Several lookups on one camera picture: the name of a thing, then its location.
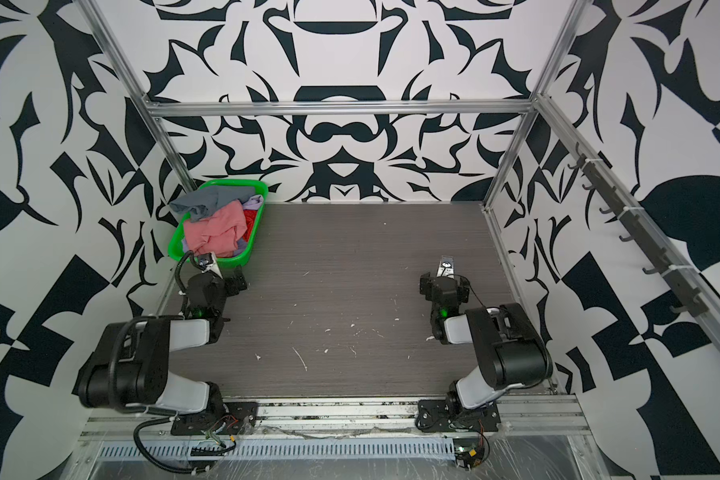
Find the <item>black and white patterned wall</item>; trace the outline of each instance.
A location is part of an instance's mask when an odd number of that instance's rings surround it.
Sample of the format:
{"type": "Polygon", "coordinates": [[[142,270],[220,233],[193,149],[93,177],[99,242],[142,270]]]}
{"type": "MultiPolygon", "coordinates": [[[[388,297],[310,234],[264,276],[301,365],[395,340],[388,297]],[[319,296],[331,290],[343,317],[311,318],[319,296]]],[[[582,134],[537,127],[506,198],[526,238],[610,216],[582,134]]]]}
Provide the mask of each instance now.
{"type": "Polygon", "coordinates": [[[518,114],[168,118],[192,176],[269,185],[272,201],[482,200],[518,114]]]}
{"type": "Polygon", "coordinates": [[[528,97],[570,0],[101,0],[163,101],[528,97]]]}
{"type": "MultiPolygon", "coordinates": [[[[720,294],[720,2],[596,0],[551,96],[720,294]]],[[[572,163],[538,120],[494,206],[560,384],[614,478],[720,478],[720,354],[572,163]]]]}
{"type": "Polygon", "coordinates": [[[175,265],[180,192],[77,7],[0,0],[0,478],[63,465],[78,369],[175,265]]]}
{"type": "MultiPolygon", "coordinates": [[[[570,0],[105,0],[154,101],[527,98],[570,0]]],[[[273,201],[482,200],[516,114],[171,118],[273,201]]]]}

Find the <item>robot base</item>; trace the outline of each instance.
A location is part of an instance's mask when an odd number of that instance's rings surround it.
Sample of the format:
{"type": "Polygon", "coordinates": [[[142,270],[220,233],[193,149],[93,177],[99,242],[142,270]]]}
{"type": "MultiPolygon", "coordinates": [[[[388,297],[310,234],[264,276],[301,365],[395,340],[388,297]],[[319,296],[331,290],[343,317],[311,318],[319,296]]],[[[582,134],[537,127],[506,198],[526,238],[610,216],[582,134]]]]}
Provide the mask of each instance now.
{"type": "Polygon", "coordinates": [[[416,428],[425,433],[464,429],[480,432],[482,424],[486,432],[498,432],[501,418],[496,403],[475,410],[463,410],[461,413],[454,413],[449,404],[449,400],[419,400],[416,428]]]}
{"type": "Polygon", "coordinates": [[[219,435],[237,435],[248,424],[256,421],[259,404],[256,402],[229,402],[224,403],[221,398],[219,386],[209,382],[210,394],[205,410],[198,413],[180,415],[174,420],[170,433],[174,436],[201,435],[203,430],[214,427],[224,416],[232,416],[237,420],[219,432],[219,435]]]}

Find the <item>zip tie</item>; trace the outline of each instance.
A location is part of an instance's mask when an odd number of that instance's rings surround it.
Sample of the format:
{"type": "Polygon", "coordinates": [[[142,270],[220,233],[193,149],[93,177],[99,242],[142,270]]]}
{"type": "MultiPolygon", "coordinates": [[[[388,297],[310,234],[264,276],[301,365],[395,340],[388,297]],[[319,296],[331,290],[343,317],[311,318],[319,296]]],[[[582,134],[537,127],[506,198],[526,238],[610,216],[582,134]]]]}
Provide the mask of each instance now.
{"type": "Polygon", "coordinates": [[[629,211],[632,211],[632,210],[644,210],[644,208],[643,208],[642,206],[624,206],[624,208],[622,209],[621,213],[616,216],[616,219],[617,219],[617,220],[621,220],[621,217],[622,217],[626,212],[629,212],[629,211]]]}
{"type": "Polygon", "coordinates": [[[695,270],[696,268],[693,265],[670,265],[664,270],[664,272],[661,274],[662,277],[666,276],[670,272],[673,272],[675,270],[688,270],[692,269],[695,270]]]}

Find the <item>lavender cloth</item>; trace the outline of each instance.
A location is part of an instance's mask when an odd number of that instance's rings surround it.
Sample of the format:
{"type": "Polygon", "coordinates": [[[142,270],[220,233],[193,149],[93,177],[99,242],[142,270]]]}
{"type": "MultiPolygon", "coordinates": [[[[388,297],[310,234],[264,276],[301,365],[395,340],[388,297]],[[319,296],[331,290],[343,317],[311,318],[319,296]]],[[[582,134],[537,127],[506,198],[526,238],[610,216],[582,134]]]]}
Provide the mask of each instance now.
{"type": "Polygon", "coordinates": [[[264,196],[263,195],[254,195],[253,197],[250,197],[250,199],[245,202],[242,205],[243,210],[258,210],[259,208],[264,205],[264,196]]]}
{"type": "MultiPolygon", "coordinates": [[[[240,239],[237,241],[237,250],[235,250],[232,253],[232,256],[238,256],[242,252],[246,250],[246,247],[248,246],[248,242],[246,242],[244,239],[240,239]]],[[[186,238],[181,239],[181,247],[184,249],[184,253],[187,253],[190,251],[190,247],[186,244],[186,238]]]]}

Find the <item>clothing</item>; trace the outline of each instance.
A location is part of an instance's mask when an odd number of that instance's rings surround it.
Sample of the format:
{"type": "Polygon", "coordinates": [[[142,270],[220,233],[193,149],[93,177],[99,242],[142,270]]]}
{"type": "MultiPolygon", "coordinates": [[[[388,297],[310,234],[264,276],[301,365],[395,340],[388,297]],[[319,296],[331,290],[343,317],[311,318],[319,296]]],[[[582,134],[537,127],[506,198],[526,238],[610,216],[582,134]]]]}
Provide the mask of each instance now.
{"type": "Polygon", "coordinates": [[[242,236],[242,238],[247,242],[249,241],[251,237],[251,232],[253,232],[253,224],[256,222],[256,216],[258,215],[258,210],[243,210],[243,215],[246,216],[246,232],[242,236]]]}
{"type": "Polygon", "coordinates": [[[259,208],[264,205],[264,196],[263,195],[254,195],[253,197],[250,197],[250,199],[245,202],[242,205],[243,210],[258,210],[259,208]]]}
{"type": "Polygon", "coordinates": [[[237,241],[246,232],[246,216],[240,200],[233,200],[208,218],[184,220],[184,237],[195,254],[216,253],[220,258],[234,256],[237,241]]]}
{"type": "MultiPolygon", "coordinates": [[[[237,241],[237,250],[235,250],[232,253],[232,256],[238,256],[242,252],[246,251],[246,247],[248,246],[248,242],[246,242],[244,239],[240,239],[237,241]]],[[[187,253],[190,251],[190,246],[186,244],[186,238],[181,239],[181,248],[184,250],[184,253],[187,253]]]]}
{"type": "Polygon", "coordinates": [[[242,204],[255,194],[256,189],[253,187],[210,185],[175,199],[170,203],[170,207],[179,215],[190,212],[190,221],[197,222],[212,216],[233,200],[240,200],[242,204]]]}
{"type": "Polygon", "coordinates": [[[237,241],[237,250],[235,250],[235,253],[232,254],[232,256],[238,256],[242,252],[246,251],[246,247],[248,246],[248,242],[246,242],[246,239],[241,238],[237,241]]]}

